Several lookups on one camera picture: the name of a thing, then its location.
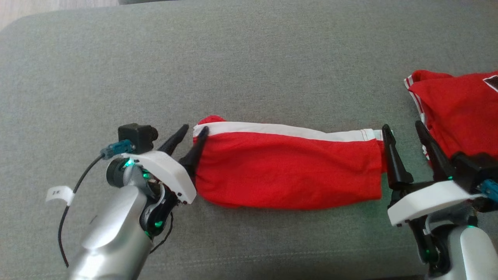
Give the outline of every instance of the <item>folded red shorts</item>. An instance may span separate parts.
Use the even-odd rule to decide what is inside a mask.
[[[226,207],[323,209],[380,199],[383,144],[371,129],[324,133],[210,116],[198,193]]]
[[[448,157],[463,151],[498,158],[498,71],[453,77],[418,70],[404,83]]]

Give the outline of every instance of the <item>cable tag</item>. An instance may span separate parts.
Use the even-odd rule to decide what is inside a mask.
[[[71,205],[71,201],[73,201],[74,193],[73,190],[68,186],[57,186],[51,187],[47,191],[47,198],[45,202],[52,199],[63,199],[67,202],[67,206]]]

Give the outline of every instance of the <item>black wire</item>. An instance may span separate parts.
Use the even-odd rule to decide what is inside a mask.
[[[173,212],[169,212],[169,216],[171,217],[171,219],[170,219],[170,223],[169,223],[168,233],[166,234],[164,239],[161,242],[159,242],[159,244],[157,244],[156,247],[154,247],[154,249],[152,249],[150,251],[149,255],[154,253],[154,251],[157,250],[157,248],[159,248],[159,246],[163,245],[164,242],[166,242],[166,239],[168,239],[168,236],[171,234],[171,231],[173,230]]]
[[[94,161],[92,161],[92,163],[90,163],[90,165],[88,165],[87,169],[85,169],[85,172],[83,172],[83,174],[81,174],[80,179],[78,180],[78,182],[76,183],[76,186],[74,187],[74,190],[73,190],[74,194],[76,194],[76,192],[78,191],[78,188],[80,187],[81,182],[83,182],[83,179],[85,179],[85,176],[88,174],[90,169],[92,169],[92,167],[94,167],[94,165],[97,162],[99,162],[99,160],[101,160],[103,158],[104,158],[104,154],[101,154]],[[64,264],[66,265],[67,268],[69,267],[69,263],[67,262],[66,254],[64,253],[64,248],[62,247],[62,226],[64,225],[64,220],[66,219],[66,215],[67,215],[68,210],[69,210],[69,206],[66,206],[64,213],[62,213],[61,222],[59,223],[59,232],[57,233],[57,241],[59,242],[59,249],[61,251],[61,255],[62,255],[62,259],[64,260]]]

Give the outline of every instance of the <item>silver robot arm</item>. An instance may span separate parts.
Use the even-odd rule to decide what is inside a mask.
[[[142,141],[144,135],[140,130],[144,126],[123,127],[132,131],[124,135],[131,135],[126,140],[138,152],[122,153],[109,164],[107,181],[119,190],[88,226],[77,255],[69,263],[67,279],[137,279],[151,253],[153,239],[163,231],[168,216],[172,226],[173,207],[191,204],[196,197],[195,170],[208,129],[199,134],[197,143],[177,162],[171,154],[187,133],[187,125],[158,150],[151,150],[151,141]],[[124,140],[123,127],[120,141]]]
[[[431,182],[413,183],[389,126],[382,128],[391,224],[412,230],[429,265],[426,280],[498,280],[498,254],[477,220],[477,212],[498,210],[498,161],[461,152],[450,160],[422,122],[415,126],[431,160]]]

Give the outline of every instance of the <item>clothing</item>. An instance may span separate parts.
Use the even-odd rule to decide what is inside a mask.
[[[453,77],[418,70],[404,83],[448,157],[463,151],[498,158],[498,71]]]
[[[212,203],[278,209],[322,209],[380,199],[383,144],[371,129],[324,133],[210,116],[196,177]]]

